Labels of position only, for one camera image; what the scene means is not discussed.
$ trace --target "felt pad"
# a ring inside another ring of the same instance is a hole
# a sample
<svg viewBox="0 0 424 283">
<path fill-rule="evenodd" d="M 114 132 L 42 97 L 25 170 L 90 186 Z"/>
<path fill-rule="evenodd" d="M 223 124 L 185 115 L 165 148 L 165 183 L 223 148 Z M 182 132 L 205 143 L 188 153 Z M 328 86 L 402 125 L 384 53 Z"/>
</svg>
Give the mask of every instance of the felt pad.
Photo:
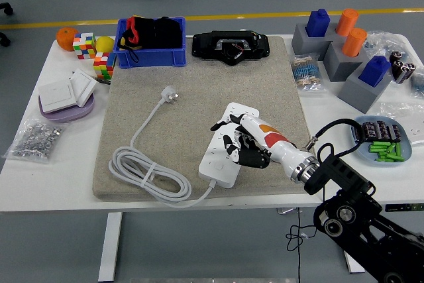
<svg viewBox="0 0 424 283">
<path fill-rule="evenodd" d="M 150 201 L 146 191 L 114 177 L 109 169 L 113 152 L 130 140 L 160 101 L 160 93 L 172 85 L 180 95 L 163 104 L 136 139 L 134 146 L 153 161 L 183 174 L 191 183 L 191 199 L 207 189 L 198 168 L 212 139 L 210 128 L 221 119 L 230 102 L 259 110 L 260 118 L 298 147 L 309 140 L 284 40 L 270 36 L 269 57 L 245 60 L 228 66 L 217 60 L 191 55 L 187 40 L 187 66 L 115 68 L 97 153 L 93 193 L 104 201 Z M 176 190 L 167 179 L 154 179 L 157 186 Z M 209 198 L 264 194 L 301 194 L 301 184 L 285 176 L 280 164 L 266 169 L 241 167 L 234 187 L 216 186 Z"/>
</svg>

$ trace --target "black battery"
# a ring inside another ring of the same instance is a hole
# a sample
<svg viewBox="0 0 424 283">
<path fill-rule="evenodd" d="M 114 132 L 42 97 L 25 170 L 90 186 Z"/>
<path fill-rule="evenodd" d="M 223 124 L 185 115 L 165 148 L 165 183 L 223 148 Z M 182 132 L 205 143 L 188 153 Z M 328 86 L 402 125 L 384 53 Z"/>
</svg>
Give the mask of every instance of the black battery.
<svg viewBox="0 0 424 283">
<path fill-rule="evenodd" d="M 417 69 L 414 63 L 407 63 L 406 66 L 409 68 L 409 72 L 406 74 L 405 80 L 409 79 L 412 73 Z"/>
<path fill-rule="evenodd" d="M 393 74 L 393 77 L 395 78 L 395 81 L 398 79 L 398 77 L 401 74 L 400 68 L 402 66 L 403 66 L 403 62 L 399 61 L 399 60 L 393 62 L 393 64 L 392 64 L 392 74 Z"/>
<path fill-rule="evenodd" d="M 392 54 L 390 54 L 389 61 L 391 64 L 393 64 L 395 61 L 399 61 L 402 58 L 402 53 L 399 51 L 393 51 Z"/>
<path fill-rule="evenodd" d="M 402 84 L 403 81 L 405 81 L 407 78 L 407 75 L 411 72 L 411 70 L 407 66 L 402 66 L 400 68 L 400 75 L 398 79 L 396 80 L 396 83 Z"/>
</svg>

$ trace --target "orange block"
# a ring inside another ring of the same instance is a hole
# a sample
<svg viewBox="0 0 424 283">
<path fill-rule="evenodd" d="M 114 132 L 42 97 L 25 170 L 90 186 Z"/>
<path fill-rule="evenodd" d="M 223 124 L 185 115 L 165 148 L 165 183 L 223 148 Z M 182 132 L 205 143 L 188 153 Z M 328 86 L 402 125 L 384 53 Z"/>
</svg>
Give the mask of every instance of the orange block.
<svg viewBox="0 0 424 283">
<path fill-rule="evenodd" d="M 349 32 L 355 27 L 358 17 L 359 13 L 355 9 L 345 9 L 337 24 L 336 33 L 341 36 L 348 36 Z"/>
<path fill-rule="evenodd" d="M 367 37 L 367 33 L 364 29 L 353 28 L 347 36 L 346 42 L 342 47 L 342 52 L 346 56 L 354 58 L 360 52 L 362 45 L 364 44 Z"/>
</svg>

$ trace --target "black case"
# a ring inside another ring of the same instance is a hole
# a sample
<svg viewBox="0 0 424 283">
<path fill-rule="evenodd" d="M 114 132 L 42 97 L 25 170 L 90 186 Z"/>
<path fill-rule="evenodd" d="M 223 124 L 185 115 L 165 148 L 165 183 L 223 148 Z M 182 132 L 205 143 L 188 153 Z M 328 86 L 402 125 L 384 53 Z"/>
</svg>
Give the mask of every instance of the black case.
<svg viewBox="0 0 424 283">
<path fill-rule="evenodd" d="M 191 53 L 204 59 L 216 59 L 234 66 L 244 59 L 270 55 L 268 37 L 254 31 L 212 31 L 193 36 Z"/>
</svg>

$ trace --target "gray block holder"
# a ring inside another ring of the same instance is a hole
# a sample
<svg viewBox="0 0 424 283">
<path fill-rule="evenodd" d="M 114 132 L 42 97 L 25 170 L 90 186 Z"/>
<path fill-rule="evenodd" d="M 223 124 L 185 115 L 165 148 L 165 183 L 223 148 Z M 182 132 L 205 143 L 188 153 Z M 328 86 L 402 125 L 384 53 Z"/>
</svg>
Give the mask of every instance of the gray block holder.
<svg viewBox="0 0 424 283">
<path fill-rule="evenodd" d="M 372 87 L 364 81 L 358 79 L 364 70 L 367 62 L 362 63 L 343 84 L 342 90 L 338 94 L 338 98 L 345 101 L 355 109 L 366 113 L 383 94 L 384 90 L 390 84 L 392 76 L 389 72 L 384 74 L 382 80 Z"/>
<path fill-rule="evenodd" d="M 345 36 L 336 33 L 337 23 L 330 23 L 325 36 L 309 37 L 306 32 L 306 24 L 298 23 L 293 34 L 291 46 L 295 54 L 318 53 L 318 61 L 324 59 L 325 53 L 331 42 L 345 42 Z"/>
<path fill-rule="evenodd" d="M 331 82 L 343 82 L 361 65 L 369 61 L 363 48 L 351 58 L 342 52 L 343 42 L 331 42 L 323 63 Z"/>
</svg>

